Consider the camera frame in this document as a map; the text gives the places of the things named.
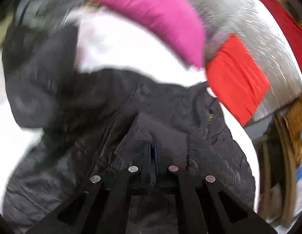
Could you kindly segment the dark grey padded jacket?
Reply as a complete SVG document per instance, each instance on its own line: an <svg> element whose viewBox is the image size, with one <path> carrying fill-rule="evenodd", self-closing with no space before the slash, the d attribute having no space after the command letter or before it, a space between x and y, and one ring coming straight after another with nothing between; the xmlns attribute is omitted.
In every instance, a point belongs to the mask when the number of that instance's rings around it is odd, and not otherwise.
<svg viewBox="0 0 302 234"><path fill-rule="evenodd" d="M14 119L44 132L7 186L3 217L13 232L25 233L93 175L112 182L145 143L194 175L215 175L253 207L250 166L205 83L184 88L114 69L79 74L76 46L73 26L54 34L10 27L3 42Z"/></svg>

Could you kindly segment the wicker basket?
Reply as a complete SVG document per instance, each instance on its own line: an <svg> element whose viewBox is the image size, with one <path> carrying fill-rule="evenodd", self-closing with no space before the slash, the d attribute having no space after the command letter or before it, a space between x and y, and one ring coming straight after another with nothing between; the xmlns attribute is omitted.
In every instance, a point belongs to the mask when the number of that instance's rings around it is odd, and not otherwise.
<svg viewBox="0 0 302 234"><path fill-rule="evenodd" d="M293 148L296 165L302 164L302 99L298 99L283 117Z"/></svg>

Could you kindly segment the red pillow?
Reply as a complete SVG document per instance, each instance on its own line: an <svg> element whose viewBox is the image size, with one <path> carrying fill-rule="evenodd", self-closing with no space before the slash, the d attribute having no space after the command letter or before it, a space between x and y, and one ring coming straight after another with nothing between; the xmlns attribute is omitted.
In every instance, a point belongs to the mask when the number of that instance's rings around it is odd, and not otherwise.
<svg viewBox="0 0 302 234"><path fill-rule="evenodd" d="M271 84L240 38L231 34L207 65L214 94L241 126L255 114Z"/></svg>

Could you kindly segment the dark red cloth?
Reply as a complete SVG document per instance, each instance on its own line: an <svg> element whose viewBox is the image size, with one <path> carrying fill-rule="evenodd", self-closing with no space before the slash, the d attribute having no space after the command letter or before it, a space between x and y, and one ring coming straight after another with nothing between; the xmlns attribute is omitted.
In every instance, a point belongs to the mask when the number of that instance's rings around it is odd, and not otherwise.
<svg viewBox="0 0 302 234"><path fill-rule="evenodd" d="M276 0L260 0L260 2L269 10L281 28L302 73L302 29Z"/></svg>

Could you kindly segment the silver foil insulation sheet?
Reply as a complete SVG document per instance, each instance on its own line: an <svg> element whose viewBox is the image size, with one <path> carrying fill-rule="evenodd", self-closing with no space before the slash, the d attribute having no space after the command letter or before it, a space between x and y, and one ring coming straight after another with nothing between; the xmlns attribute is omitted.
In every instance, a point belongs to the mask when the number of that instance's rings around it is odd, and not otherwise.
<svg viewBox="0 0 302 234"><path fill-rule="evenodd" d="M302 73L290 44L268 9L259 0L189 0L200 15L209 63L231 33L236 34L262 68L269 90L251 121L285 107L302 92Z"/></svg>

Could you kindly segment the magenta pillow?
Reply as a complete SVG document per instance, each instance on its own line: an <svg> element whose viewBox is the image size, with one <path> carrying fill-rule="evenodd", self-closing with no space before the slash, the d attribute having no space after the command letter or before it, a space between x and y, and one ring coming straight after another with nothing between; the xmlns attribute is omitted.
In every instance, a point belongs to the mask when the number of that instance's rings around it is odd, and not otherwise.
<svg viewBox="0 0 302 234"><path fill-rule="evenodd" d="M188 65L204 66L205 26L188 0L90 0L142 25Z"/></svg>

